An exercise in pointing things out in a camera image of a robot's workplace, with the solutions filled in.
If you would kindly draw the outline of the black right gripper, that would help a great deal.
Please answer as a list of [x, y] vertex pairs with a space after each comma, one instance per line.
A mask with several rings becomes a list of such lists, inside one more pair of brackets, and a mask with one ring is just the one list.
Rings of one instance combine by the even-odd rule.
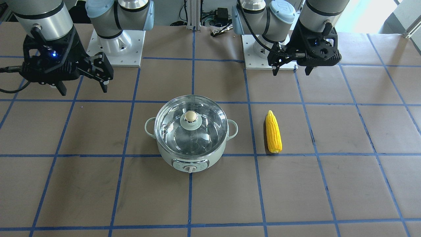
[[86, 76], [99, 82], [107, 93], [108, 80], [114, 78], [114, 69], [104, 52], [89, 56], [75, 27], [58, 39], [47, 40], [39, 26], [33, 26], [23, 43], [24, 62], [19, 74], [30, 82], [54, 83], [62, 96], [67, 88], [62, 81]]

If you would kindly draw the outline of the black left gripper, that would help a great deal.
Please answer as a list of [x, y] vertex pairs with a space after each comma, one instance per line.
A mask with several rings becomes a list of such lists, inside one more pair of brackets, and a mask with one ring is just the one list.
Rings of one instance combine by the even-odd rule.
[[313, 32], [303, 24], [297, 23], [287, 45], [273, 45], [268, 54], [269, 66], [277, 76], [279, 66], [296, 61], [305, 66], [304, 72], [309, 76], [314, 66], [335, 66], [341, 61], [338, 49], [338, 34], [331, 23], [323, 23], [321, 32]]

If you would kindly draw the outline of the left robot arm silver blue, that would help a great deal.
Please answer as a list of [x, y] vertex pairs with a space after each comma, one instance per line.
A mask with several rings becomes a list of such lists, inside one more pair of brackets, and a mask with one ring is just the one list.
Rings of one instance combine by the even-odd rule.
[[342, 56], [335, 24], [347, 0], [306, 0], [286, 45], [295, 8], [285, 0], [238, 0], [232, 8], [234, 32], [253, 36], [263, 49], [274, 76], [280, 67], [295, 61], [309, 75], [318, 66], [335, 66]]

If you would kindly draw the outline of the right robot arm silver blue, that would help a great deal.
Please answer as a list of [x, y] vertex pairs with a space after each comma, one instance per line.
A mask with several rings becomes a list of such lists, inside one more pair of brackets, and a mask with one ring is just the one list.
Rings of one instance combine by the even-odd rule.
[[93, 24], [98, 43], [88, 53], [63, 0], [6, 0], [26, 32], [21, 66], [6, 66], [2, 73], [18, 72], [27, 82], [48, 84], [62, 96], [65, 81], [85, 76], [97, 81], [104, 93], [114, 78], [113, 66], [139, 66], [145, 32], [154, 26], [152, 0], [87, 0], [85, 10]]

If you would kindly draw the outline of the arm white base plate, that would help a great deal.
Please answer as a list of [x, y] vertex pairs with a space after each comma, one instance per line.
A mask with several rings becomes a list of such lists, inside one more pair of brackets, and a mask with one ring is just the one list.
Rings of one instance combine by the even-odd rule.
[[[288, 33], [284, 42], [281, 45], [286, 45], [290, 41], [290, 35], [292, 31]], [[245, 69], [249, 70], [272, 70], [272, 66], [268, 64], [267, 56], [268, 52], [263, 47], [256, 43], [252, 35], [241, 36], [243, 55], [245, 61]], [[280, 66], [281, 70], [292, 71], [298, 67], [295, 61]]]
[[140, 67], [145, 31], [125, 30], [115, 39], [102, 39], [93, 30], [87, 54], [104, 52], [112, 66]]

